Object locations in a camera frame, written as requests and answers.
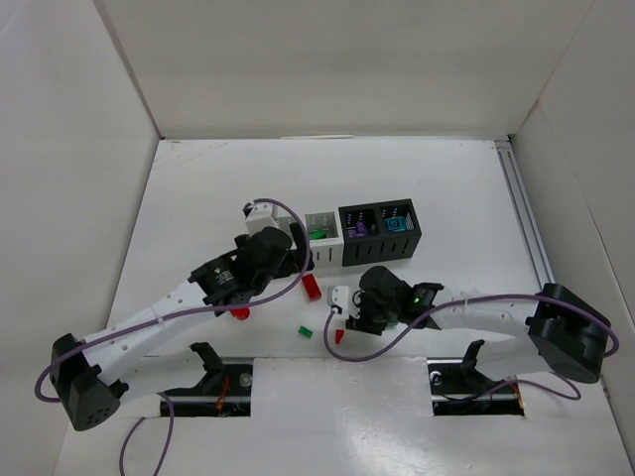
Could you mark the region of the red rectangular lego brick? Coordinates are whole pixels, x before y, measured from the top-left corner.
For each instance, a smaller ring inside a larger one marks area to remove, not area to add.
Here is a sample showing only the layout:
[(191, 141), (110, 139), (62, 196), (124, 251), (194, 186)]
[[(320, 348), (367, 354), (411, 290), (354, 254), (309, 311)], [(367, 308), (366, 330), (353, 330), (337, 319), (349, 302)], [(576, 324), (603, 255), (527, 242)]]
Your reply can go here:
[(309, 301), (316, 301), (321, 299), (321, 289), (318, 285), (316, 277), (313, 274), (303, 275), (302, 283)]

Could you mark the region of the red rounded lego piece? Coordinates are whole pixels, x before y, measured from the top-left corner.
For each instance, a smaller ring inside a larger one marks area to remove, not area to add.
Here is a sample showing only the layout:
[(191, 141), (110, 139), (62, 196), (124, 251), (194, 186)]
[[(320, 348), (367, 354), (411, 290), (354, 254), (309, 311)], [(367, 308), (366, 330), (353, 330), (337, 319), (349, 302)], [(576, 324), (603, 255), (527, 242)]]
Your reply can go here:
[(230, 313), (235, 319), (244, 321), (250, 317), (251, 311), (248, 307), (244, 307), (232, 309)]

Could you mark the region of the purple rectangular lego brick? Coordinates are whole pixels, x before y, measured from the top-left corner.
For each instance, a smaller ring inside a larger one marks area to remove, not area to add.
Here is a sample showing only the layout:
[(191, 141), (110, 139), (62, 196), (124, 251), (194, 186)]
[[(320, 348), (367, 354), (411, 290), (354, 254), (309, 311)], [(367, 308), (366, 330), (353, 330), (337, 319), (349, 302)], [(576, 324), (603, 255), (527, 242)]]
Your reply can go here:
[(363, 221), (356, 221), (348, 230), (349, 238), (361, 238), (370, 234), (370, 231)]

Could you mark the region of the teal rounded lego piece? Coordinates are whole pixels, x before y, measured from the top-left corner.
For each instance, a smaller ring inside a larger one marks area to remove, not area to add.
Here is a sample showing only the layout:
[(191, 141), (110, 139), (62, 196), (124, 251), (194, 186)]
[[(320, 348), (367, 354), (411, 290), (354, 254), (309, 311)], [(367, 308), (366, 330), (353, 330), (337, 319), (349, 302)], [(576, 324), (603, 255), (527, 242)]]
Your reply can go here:
[(395, 216), (386, 218), (384, 220), (384, 226), (387, 232), (398, 233), (408, 230), (408, 224), (403, 216)]

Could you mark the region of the small green lego piece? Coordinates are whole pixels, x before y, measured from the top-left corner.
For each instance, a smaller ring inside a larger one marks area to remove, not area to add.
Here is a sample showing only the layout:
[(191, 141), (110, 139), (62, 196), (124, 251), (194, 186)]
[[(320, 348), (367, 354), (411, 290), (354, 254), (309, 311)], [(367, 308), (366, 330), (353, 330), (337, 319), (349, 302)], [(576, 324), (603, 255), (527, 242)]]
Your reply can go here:
[(299, 334), (307, 339), (311, 339), (314, 335), (314, 332), (304, 326), (300, 326), (298, 330)]

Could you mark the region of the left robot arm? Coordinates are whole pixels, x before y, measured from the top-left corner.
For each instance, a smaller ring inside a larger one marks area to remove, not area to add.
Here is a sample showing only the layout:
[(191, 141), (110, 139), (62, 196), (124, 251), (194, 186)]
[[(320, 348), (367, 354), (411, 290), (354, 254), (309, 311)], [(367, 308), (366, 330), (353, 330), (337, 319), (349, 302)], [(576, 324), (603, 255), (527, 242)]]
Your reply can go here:
[(311, 264), (306, 228), (267, 226), (235, 239), (236, 248), (190, 273), (166, 297), (109, 330), (52, 348), (51, 382), (77, 431), (92, 429), (141, 397), (176, 389), (210, 392), (225, 367), (201, 339), (184, 351), (158, 349), (189, 329), (227, 311), (247, 308), (277, 279), (299, 278)]

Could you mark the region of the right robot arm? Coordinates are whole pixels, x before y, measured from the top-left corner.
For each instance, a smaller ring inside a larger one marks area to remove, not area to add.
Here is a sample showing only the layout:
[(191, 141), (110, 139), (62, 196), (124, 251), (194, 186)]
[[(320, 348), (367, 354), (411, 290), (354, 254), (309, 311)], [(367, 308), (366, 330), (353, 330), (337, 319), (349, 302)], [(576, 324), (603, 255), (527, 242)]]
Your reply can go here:
[(411, 329), (469, 329), (502, 335), (469, 344), (463, 367), (492, 382), (552, 371), (570, 381), (599, 379), (610, 322), (569, 289), (546, 284), (535, 295), (454, 292), (439, 283), (409, 285), (383, 266), (328, 293), (349, 330), (381, 335), (403, 323)]

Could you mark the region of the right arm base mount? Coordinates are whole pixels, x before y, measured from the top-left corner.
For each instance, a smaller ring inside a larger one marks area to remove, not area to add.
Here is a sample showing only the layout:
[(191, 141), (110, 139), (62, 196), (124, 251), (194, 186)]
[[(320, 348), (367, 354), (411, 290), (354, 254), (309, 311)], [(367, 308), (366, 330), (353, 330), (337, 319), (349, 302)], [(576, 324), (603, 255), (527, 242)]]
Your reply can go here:
[(475, 371), (476, 351), (483, 343), (483, 340), (470, 343), (460, 359), (435, 358), (428, 361), (435, 417), (522, 417), (525, 414), (517, 386), (487, 394), (499, 381), (492, 381)]

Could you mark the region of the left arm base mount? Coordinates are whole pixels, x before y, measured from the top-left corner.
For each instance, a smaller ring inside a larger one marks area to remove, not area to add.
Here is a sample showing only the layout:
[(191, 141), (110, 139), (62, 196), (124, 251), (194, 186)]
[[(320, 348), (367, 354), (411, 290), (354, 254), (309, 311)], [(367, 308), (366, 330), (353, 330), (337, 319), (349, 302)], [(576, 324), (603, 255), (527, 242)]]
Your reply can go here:
[(165, 391), (175, 417), (250, 417), (254, 360), (222, 359), (205, 342), (194, 343), (192, 351), (202, 361), (203, 375), (188, 387)]

